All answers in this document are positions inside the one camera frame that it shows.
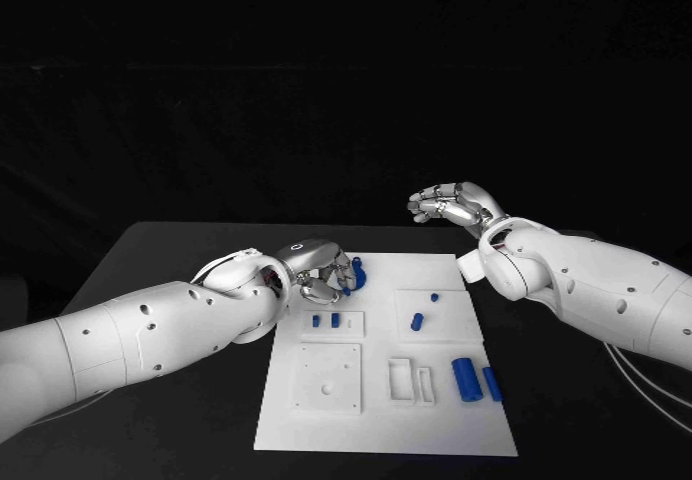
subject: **black background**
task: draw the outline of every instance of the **black background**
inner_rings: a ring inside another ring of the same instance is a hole
[[[29,320],[61,312],[138,221],[406,226],[410,194],[466,180],[511,214],[691,272],[691,13],[645,0],[9,9],[0,270],[29,281]]]

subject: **robotic hand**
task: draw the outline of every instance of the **robotic hand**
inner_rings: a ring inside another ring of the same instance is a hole
[[[0,332],[0,443],[94,395],[262,338],[286,314],[296,284],[309,301],[338,302],[332,272],[345,291],[355,290],[351,259],[328,240],[305,240],[276,258],[243,250],[211,262],[191,283],[146,288]]]
[[[479,239],[458,259],[469,283],[486,277],[510,300],[544,303],[608,344],[692,370],[690,275],[635,250],[510,216],[471,182],[426,188],[409,209],[419,223],[445,217]]]

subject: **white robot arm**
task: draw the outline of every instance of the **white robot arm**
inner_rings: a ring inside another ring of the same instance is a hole
[[[510,299],[544,303],[606,343],[692,370],[692,279],[657,258],[561,235],[511,217],[473,183],[437,185],[410,198],[414,220],[448,218],[479,239],[458,264]]]
[[[309,239],[277,258],[256,249],[215,260],[191,283],[139,290],[63,317],[0,332],[0,443],[90,397],[151,380],[262,338],[286,313],[292,286],[321,304],[355,290],[339,245]],[[319,278],[311,277],[318,269]]]

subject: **black table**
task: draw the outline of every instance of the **black table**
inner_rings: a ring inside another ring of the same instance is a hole
[[[64,313],[152,285],[189,281],[249,247],[272,255],[309,237],[347,251],[455,253],[463,228],[139,223],[123,235]],[[505,395],[520,458],[253,450],[275,332],[0,445],[0,478],[489,478],[685,468],[692,437],[634,393],[602,343],[538,303],[510,302],[488,281],[469,285]],[[631,355],[678,391],[692,376]]]

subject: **metallic robot hand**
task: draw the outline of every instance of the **metallic robot hand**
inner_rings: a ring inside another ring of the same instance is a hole
[[[472,182],[445,183],[411,195],[409,210],[414,221],[446,218],[481,238],[484,231],[510,218],[491,194]]]
[[[355,290],[357,273],[351,259],[335,242],[322,239],[308,239],[285,247],[276,258],[286,266],[292,285],[299,284],[300,294],[315,303],[326,305],[339,301],[342,291],[328,285],[332,272],[342,289]],[[311,276],[311,270],[319,271],[319,276]]]

